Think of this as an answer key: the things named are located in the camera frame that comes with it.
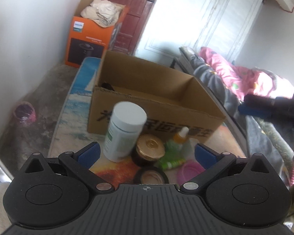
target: green plastic bottle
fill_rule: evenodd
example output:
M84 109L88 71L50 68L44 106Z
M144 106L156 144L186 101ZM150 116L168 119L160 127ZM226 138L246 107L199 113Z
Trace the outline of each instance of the green plastic bottle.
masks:
M178 133L176 133L172 139L165 143L165 155L162 157L157 166L163 170L173 169L181 166L186 160L182 157L181 150L183 144L187 141L189 129L183 127Z

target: concrete floor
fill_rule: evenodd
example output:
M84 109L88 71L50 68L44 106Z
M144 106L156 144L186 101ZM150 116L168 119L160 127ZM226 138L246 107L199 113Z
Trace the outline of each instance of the concrete floor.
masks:
M0 138L0 159L12 175L32 153L41 152L47 157L58 117L77 71L67 65L53 67L39 87L24 98L35 108L36 122L25 127L13 118L10 120Z

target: orange philips box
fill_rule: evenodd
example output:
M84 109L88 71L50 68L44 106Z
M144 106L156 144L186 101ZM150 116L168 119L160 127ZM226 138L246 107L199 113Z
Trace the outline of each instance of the orange philips box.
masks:
M93 0L81 0L73 17L68 43L66 46L65 64L79 68L85 57L101 58L105 50L111 50L129 7L122 7L119 20L114 26L103 28L93 20L81 17L81 12Z

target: blue gripper pad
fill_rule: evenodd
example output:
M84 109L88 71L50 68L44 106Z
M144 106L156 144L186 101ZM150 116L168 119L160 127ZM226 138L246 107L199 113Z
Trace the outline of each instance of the blue gripper pad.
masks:
M199 144L195 146L195 159L204 169L209 169L218 161L216 155Z
M249 107L249 106L247 106L245 104L239 105L238 106L238 111L243 115L259 117L259 118L262 118L262 119L271 118L271 116L272 116L272 112L270 112L270 111L251 108L251 107Z
M75 154L78 154L77 162L85 168L90 169L100 158L100 152L100 145L97 142L92 142Z

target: pink blanket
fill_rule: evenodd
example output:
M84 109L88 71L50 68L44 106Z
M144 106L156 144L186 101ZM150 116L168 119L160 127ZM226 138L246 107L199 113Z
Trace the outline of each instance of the pink blanket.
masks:
M244 100L246 94L270 98L283 96L291 99L293 97L294 87L292 84L271 72L233 66L221 55L207 47L201 48L199 56L216 71L225 86L241 101Z

